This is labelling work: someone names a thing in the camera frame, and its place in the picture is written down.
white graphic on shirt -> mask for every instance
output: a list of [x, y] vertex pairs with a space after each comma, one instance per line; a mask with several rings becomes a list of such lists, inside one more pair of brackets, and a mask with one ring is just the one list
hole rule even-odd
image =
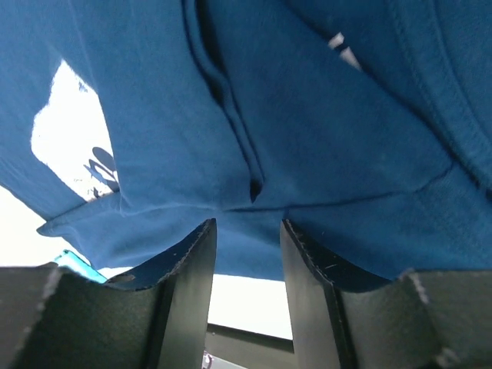
[[31, 149], [86, 201], [118, 190], [98, 96], [65, 61], [53, 78], [48, 104], [34, 118]]
[[[328, 46], [332, 49], [336, 49], [340, 46], [343, 45], [345, 42], [345, 37], [341, 34], [341, 32], [338, 32], [329, 42]], [[344, 48], [340, 52], [340, 57], [344, 59], [348, 64], [352, 65], [354, 68], [358, 69], [359, 71], [362, 70], [361, 65], [359, 64], [359, 61], [355, 58], [354, 53], [352, 52], [350, 47]]]

blue garment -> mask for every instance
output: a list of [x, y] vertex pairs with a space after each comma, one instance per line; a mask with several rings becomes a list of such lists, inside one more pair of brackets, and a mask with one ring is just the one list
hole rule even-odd
[[[454, 50], [469, 51], [449, 30], [463, 9], [360, 0], [2, 7], [0, 183], [47, 220], [41, 234], [64, 237], [95, 268], [140, 264], [206, 218], [218, 220], [221, 274], [282, 279], [282, 218], [386, 278], [492, 267], [482, 191], [492, 188], [491, 104], [487, 83]], [[415, 22], [429, 12], [432, 22]], [[482, 19], [486, 34], [486, 12], [469, 12], [463, 29]], [[363, 71], [328, 47], [338, 32]], [[479, 58], [467, 54], [476, 68], [492, 60], [487, 42]], [[61, 60], [97, 93], [114, 153], [115, 163], [99, 150], [100, 164], [80, 165], [113, 184], [89, 202], [32, 154], [33, 120]]]

blue fabric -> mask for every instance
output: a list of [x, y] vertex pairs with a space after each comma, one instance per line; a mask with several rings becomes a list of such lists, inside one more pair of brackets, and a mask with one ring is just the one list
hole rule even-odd
[[[450, 24], [462, 9], [360, 0], [2, 7], [0, 182], [47, 219], [41, 234], [64, 237], [95, 268], [140, 264], [206, 218], [218, 220], [221, 274], [282, 279], [283, 218], [386, 278], [492, 267], [482, 192], [492, 183], [490, 98], [458, 61], [455, 38], [465, 34]], [[424, 10], [439, 20], [432, 29], [412, 21]], [[485, 35], [480, 14], [467, 17], [482, 19]], [[363, 71], [328, 47], [338, 32]], [[422, 32], [435, 37], [424, 43]], [[443, 38], [452, 50], [444, 65], [431, 43]], [[481, 51], [476, 67], [490, 63], [487, 44]], [[97, 92], [114, 152], [105, 171], [115, 166], [117, 191], [92, 202], [29, 144], [62, 59]]]

white surface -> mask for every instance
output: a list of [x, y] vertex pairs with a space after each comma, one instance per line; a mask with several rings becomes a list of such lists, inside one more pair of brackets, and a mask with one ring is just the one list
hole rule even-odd
[[[0, 188], [0, 224], [0, 266], [36, 266], [52, 261], [64, 249], [75, 251], [62, 238], [40, 236], [36, 229], [43, 220], [4, 188]], [[109, 278], [123, 270], [100, 272]], [[292, 339], [283, 282], [216, 274], [208, 321]]]

